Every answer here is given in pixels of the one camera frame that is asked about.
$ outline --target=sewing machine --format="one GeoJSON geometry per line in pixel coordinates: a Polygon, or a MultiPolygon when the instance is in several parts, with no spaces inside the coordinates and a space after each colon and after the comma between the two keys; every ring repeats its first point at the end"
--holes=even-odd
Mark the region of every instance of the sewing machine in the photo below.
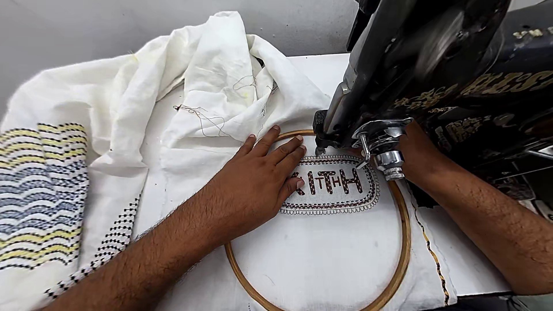
{"type": "Polygon", "coordinates": [[[386,180],[417,120],[438,148],[516,199],[522,174],[553,167],[553,0],[357,0],[349,66],[317,111],[316,154],[361,147],[386,180]]]}

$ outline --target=embroidery hoop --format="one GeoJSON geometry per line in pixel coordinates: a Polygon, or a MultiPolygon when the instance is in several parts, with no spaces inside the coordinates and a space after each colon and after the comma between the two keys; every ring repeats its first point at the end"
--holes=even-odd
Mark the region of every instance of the embroidery hoop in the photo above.
{"type": "MultiPolygon", "coordinates": [[[[295,137],[297,135],[314,136],[315,133],[311,129],[283,133],[276,138],[275,142],[281,141],[282,139],[295,137]]],[[[397,292],[399,286],[401,285],[401,282],[403,281],[405,272],[407,271],[407,266],[409,265],[409,258],[411,255],[411,224],[409,222],[409,212],[407,211],[405,200],[403,199],[403,195],[401,194],[397,183],[395,181],[389,181],[388,186],[390,187],[390,190],[392,192],[392,197],[394,198],[394,202],[399,210],[399,215],[401,219],[401,253],[399,255],[398,266],[395,269],[390,283],[388,283],[382,293],[373,302],[371,302],[370,305],[364,307],[363,309],[361,309],[361,311],[375,311],[382,309],[394,296],[395,292],[397,292]]],[[[268,311],[284,311],[265,299],[265,297],[258,293],[255,288],[253,288],[253,286],[248,282],[248,280],[244,276],[244,273],[242,273],[242,270],[240,270],[240,267],[236,262],[234,252],[232,251],[231,242],[225,244],[225,251],[227,253],[228,261],[231,264],[232,271],[234,271],[234,275],[236,275],[236,278],[238,279],[242,287],[246,290],[246,292],[250,295],[250,297],[252,297],[268,311]]]]}

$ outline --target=kith embroidery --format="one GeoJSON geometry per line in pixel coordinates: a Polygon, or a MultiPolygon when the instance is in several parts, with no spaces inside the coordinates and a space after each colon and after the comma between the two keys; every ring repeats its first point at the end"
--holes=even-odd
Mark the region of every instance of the kith embroidery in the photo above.
{"type": "Polygon", "coordinates": [[[356,170],[359,161],[351,155],[304,157],[292,177],[307,179],[306,186],[296,190],[280,212],[320,215],[370,209],[380,196],[378,179],[369,165],[356,170]]]}

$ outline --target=gray wall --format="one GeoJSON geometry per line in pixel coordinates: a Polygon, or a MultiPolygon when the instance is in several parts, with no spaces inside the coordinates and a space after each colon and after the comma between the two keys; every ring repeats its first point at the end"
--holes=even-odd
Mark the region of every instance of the gray wall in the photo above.
{"type": "MultiPolygon", "coordinates": [[[[540,0],[513,0],[513,8],[540,0]]],[[[354,0],[2,0],[0,116],[16,87],[41,69],[138,50],[175,28],[239,11],[246,32],[285,55],[345,51],[354,0]]]]}

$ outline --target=forearm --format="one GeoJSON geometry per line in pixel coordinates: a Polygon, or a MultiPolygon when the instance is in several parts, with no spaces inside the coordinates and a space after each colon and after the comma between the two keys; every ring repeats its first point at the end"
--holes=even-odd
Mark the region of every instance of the forearm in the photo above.
{"type": "Polygon", "coordinates": [[[416,184],[502,272],[517,294],[553,292],[553,225],[448,159],[416,184]]]}
{"type": "Polygon", "coordinates": [[[198,194],[44,310],[148,310],[217,245],[198,194]]]}

